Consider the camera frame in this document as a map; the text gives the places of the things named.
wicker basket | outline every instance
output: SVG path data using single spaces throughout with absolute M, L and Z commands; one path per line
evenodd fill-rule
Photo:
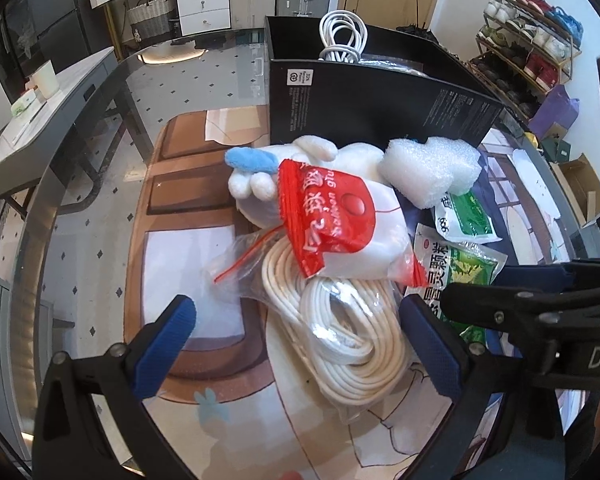
M 138 43 L 171 31 L 170 20 L 175 16 L 173 0 L 146 0 L 129 9 L 127 16 Z

white drawer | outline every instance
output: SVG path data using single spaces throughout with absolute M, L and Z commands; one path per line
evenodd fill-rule
M 231 27 L 229 9 L 209 10 L 180 18 L 180 28 L 183 36 L 229 27 Z
M 228 9 L 229 0 L 178 0 L 180 16 L 189 16 L 208 10 Z

cardboard box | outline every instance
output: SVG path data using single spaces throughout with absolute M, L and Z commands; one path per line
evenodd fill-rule
M 550 165 L 580 225 L 593 220 L 600 213 L 600 180 L 584 153 Z
M 368 142 L 384 150 L 391 139 L 441 136 L 478 146 L 504 107 L 448 51 L 396 30 L 367 25 L 364 54 L 419 63 L 429 77 L 320 61 L 319 23 L 267 16 L 272 144 L 316 135 L 339 147 Z

coiled white cable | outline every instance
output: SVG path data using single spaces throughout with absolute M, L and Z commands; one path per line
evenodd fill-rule
M 350 30 L 347 44 L 336 43 L 339 30 Z M 366 47 L 365 22 L 348 10 L 332 10 L 320 20 L 320 39 L 324 49 L 320 53 L 321 60 L 357 63 Z
M 328 399 L 365 406 L 391 392 L 413 349 L 400 329 L 388 280 L 305 280 L 283 237 L 264 257 L 262 283 L 294 349 Z M 355 330 L 336 318 L 332 296 L 340 298 Z

white sneaker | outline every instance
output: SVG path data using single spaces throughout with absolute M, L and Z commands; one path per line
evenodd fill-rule
M 491 0 L 484 9 L 484 13 L 491 18 L 495 18 L 500 6 L 501 3 L 498 0 Z
M 513 20 L 517 13 L 518 12 L 513 7 L 502 4 L 494 16 L 494 19 L 499 23 L 506 23 L 507 20 Z
M 567 45 L 555 36 L 551 36 L 544 44 L 544 50 L 549 56 L 556 61 L 564 61 L 567 59 Z
M 539 46 L 540 48 L 544 48 L 546 42 L 549 41 L 550 38 L 552 38 L 551 34 L 544 30 L 544 28 L 538 27 L 536 29 L 536 35 L 534 36 L 532 43 L 536 46 Z

